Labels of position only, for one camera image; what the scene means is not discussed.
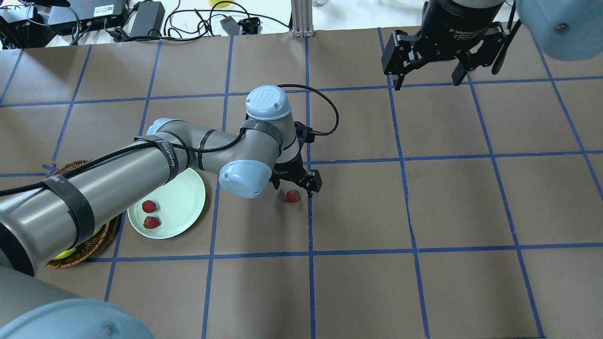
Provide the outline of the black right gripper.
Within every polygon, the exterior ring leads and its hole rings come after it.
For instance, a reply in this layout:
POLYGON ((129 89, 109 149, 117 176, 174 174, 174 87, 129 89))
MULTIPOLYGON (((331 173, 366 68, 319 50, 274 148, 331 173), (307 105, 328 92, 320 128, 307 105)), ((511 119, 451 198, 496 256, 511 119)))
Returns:
POLYGON ((495 21, 501 0, 427 0, 416 35, 393 30, 382 54, 382 69, 398 91, 416 59, 458 60, 451 79, 460 85, 477 67, 499 72, 508 34, 495 21))

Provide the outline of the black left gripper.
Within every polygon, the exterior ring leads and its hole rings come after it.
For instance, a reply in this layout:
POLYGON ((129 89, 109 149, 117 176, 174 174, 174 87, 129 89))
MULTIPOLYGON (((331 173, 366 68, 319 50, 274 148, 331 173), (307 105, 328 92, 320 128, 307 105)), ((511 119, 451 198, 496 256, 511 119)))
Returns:
POLYGON ((286 150, 288 151, 297 146, 297 151, 293 156, 288 158, 288 161, 277 161, 273 167, 273 174, 269 182, 275 189, 280 187, 281 180, 294 183, 298 187, 303 188, 308 197, 313 197, 315 193, 320 192, 323 180, 319 170, 307 170, 304 167, 301 151, 305 144, 315 142, 315 131, 313 128, 299 121, 295 121, 293 124, 295 127, 295 139, 286 150))

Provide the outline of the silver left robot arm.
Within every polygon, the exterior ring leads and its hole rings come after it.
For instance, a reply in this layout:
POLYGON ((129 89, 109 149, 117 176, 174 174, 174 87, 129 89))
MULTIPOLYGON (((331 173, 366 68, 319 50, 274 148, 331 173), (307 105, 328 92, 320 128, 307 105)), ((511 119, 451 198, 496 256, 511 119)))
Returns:
POLYGON ((255 88, 245 101, 245 120, 233 135, 161 118, 133 144, 62 175, 1 191, 1 265, 33 275, 59 253, 188 168, 211 172, 221 187, 256 198, 267 184, 295 183, 309 196, 322 181, 306 169, 304 144, 326 133, 293 120, 287 84, 255 88))

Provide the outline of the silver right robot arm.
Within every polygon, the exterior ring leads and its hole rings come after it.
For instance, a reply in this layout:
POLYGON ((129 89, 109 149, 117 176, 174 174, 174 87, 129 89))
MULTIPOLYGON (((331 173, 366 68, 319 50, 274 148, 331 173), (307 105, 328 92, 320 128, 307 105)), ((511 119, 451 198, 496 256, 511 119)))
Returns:
POLYGON ((496 21, 501 0, 427 0, 415 34, 394 30, 381 56, 383 73, 399 90, 405 76, 426 64, 456 60, 460 85, 478 67, 500 72, 519 29, 530 31, 548 56, 581 61, 602 53, 600 0, 515 0, 507 26, 496 21))

